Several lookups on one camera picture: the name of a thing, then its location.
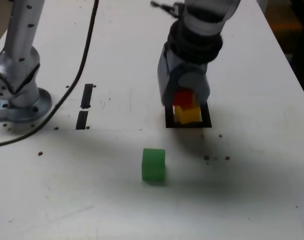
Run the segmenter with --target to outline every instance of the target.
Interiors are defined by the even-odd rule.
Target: red block
[[[173,106],[180,106],[183,109],[192,108],[194,105],[194,94],[192,90],[180,90],[174,95]]]

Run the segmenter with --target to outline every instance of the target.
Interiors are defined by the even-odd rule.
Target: table surface
[[[54,103],[92,5],[45,3],[34,46]],[[41,132],[0,147],[0,240],[304,240],[304,93],[259,6],[241,2],[209,64],[212,128],[165,127],[156,70],[173,21],[149,0],[100,0],[74,92]],[[75,130],[85,84],[90,129]],[[0,141],[30,129],[0,123]],[[143,148],[166,150],[164,185],[142,182]]]

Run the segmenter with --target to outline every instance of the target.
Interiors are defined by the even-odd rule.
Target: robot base
[[[38,89],[40,98],[28,107],[16,107],[0,99],[0,122],[28,123],[43,117],[52,107],[52,98],[46,90]]]

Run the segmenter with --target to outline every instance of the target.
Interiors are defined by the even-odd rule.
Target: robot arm
[[[168,6],[151,2],[178,19],[170,29],[158,65],[164,106],[172,106],[175,93],[182,88],[192,90],[200,106],[207,103],[207,64],[221,50],[220,33],[239,3],[240,0],[185,0],[185,4]]]
[[[37,88],[40,56],[32,46],[44,1],[14,1],[5,48],[0,53],[0,121],[34,121],[52,106],[50,94]],[[191,89],[197,103],[200,106],[206,104],[210,93],[207,64],[222,48],[220,33],[239,2],[185,0],[184,4],[174,6],[151,2],[154,7],[177,18],[158,65],[163,105],[172,106],[174,95],[180,88]]]
[[[30,122],[52,106],[38,89],[40,55],[32,46],[45,0],[15,0],[5,47],[0,53],[0,122]]]

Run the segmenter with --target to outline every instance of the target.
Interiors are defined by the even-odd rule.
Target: yellow block
[[[200,107],[182,109],[180,106],[175,106],[174,112],[181,124],[189,124],[200,121]]]

